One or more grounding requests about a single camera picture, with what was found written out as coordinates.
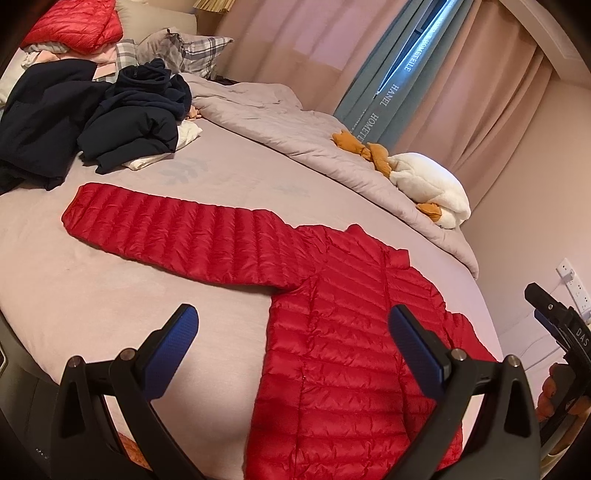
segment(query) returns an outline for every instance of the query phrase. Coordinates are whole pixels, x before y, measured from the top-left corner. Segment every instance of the bed sheet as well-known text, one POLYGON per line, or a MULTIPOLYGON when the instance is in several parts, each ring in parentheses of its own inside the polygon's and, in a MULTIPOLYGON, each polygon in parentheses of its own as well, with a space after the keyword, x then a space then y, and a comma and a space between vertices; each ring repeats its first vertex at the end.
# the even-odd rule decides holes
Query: bed sheet
MULTIPOLYGON (((77 188, 103 181, 141 192, 273 210, 291 225, 351 223, 395 248, 464 313, 498 358, 501 348, 482 295, 451 255, 347 187, 207 120, 201 136, 168 160, 106 176, 76 160, 50 191, 0 196, 0 309, 40 366, 59 381, 72 355, 87 362, 139 346, 180 303, 195 305, 200 330, 165 396, 154 402, 195 464, 218 479, 243 478, 242 462, 265 351, 269 290, 217 287, 93 249, 69 237, 60 216, 77 188)), ((126 430, 114 402, 118 429, 126 430)), ((472 404, 465 432, 475 419, 472 404)))

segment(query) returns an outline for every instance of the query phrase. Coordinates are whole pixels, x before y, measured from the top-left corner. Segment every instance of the screw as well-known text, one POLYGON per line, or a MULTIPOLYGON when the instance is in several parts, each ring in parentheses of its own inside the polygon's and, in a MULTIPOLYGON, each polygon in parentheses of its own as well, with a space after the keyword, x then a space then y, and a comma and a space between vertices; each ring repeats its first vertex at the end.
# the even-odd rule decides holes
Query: screw
POLYGON ((452 350, 452 357, 459 362, 463 362, 466 358, 468 358, 468 354, 461 348, 454 348, 452 350))
POLYGON ((512 367, 518 367, 521 365, 521 360, 519 360, 515 355, 508 355, 507 363, 509 363, 509 365, 512 367))
POLYGON ((126 348, 125 350, 123 350, 120 354, 119 357, 122 360, 125 361, 129 361, 131 360, 133 357, 135 357, 135 350, 132 348, 126 348))
POLYGON ((78 365, 82 363, 82 357, 75 355, 68 360, 68 367, 76 368, 78 365))

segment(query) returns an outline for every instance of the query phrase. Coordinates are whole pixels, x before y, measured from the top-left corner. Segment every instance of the power outlet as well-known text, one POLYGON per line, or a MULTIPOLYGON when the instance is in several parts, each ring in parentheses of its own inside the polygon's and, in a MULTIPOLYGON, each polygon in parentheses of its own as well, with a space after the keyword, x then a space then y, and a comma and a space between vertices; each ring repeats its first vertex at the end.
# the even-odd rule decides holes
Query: power outlet
POLYGON ((560 262, 556 268, 560 278, 564 280, 566 287, 569 289, 570 295, 574 300, 574 304, 584 320, 591 318, 591 296, 587 293, 587 289, 583 282, 575 272, 569 259, 565 258, 560 262))

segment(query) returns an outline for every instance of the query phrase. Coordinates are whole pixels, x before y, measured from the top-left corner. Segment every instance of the lamp shade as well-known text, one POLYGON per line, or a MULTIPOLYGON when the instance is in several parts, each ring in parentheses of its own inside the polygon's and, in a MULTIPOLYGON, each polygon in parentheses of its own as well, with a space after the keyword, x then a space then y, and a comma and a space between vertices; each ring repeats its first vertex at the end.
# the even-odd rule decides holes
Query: lamp shade
POLYGON ((197 0, 195 8, 207 10, 208 12, 225 13, 229 12, 236 0, 197 0))

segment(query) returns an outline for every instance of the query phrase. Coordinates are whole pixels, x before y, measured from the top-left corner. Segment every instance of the quilted puffer jacket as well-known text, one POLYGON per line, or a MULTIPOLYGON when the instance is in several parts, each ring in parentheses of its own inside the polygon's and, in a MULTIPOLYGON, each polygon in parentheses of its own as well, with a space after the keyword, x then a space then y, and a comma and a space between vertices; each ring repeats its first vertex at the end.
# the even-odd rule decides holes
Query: quilted puffer jacket
POLYGON ((21 43, 56 41, 80 53, 91 53, 123 37, 115 0, 57 0, 21 43))
MULTIPOLYGON (((379 480, 400 458, 434 403, 388 333, 395 304, 406 304, 447 346, 493 360, 468 320, 447 312, 435 286, 410 266, 408 252, 358 225, 293 228, 267 210, 97 183, 80 187, 62 221, 88 244, 192 280, 278 289, 247 479, 379 480)), ((441 466, 461 449, 458 432, 441 466)))

